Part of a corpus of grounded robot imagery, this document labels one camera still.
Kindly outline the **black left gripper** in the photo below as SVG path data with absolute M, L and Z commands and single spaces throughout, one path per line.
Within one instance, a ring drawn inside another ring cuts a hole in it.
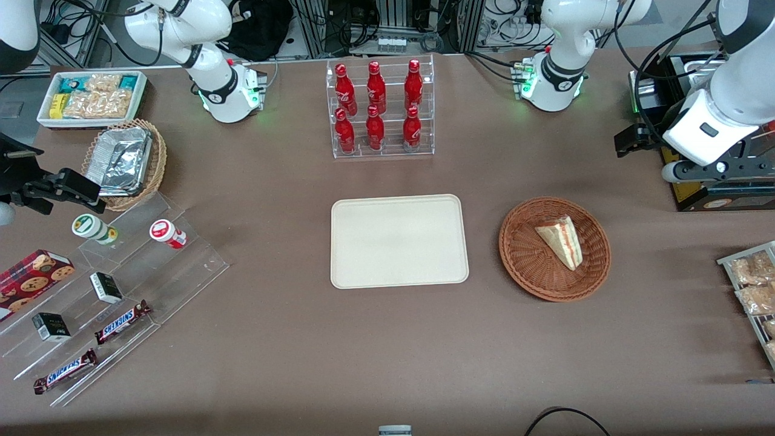
M 661 135 L 647 124 L 632 124 L 631 127 L 634 138 L 614 138 L 617 158 L 637 151 L 651 151 L 661 146 Z M 753 179 L 773 177 L 773 174 L 773 161 L 764 156 L 724 158 L 706 166 L 690 162 L 683 166 L 684 182 Z

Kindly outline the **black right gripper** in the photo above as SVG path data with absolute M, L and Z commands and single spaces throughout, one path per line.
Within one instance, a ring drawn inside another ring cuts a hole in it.
M 1 201 L 50 215 L 51 200 L 61 201 L 56 190 L 77 197 L 75 203 L 102 214 L 106 202 L 99 198 L 101 186 L 71 168 L 59 173 L 41 168 L 37 157 L 42 151 L 1 134 Z

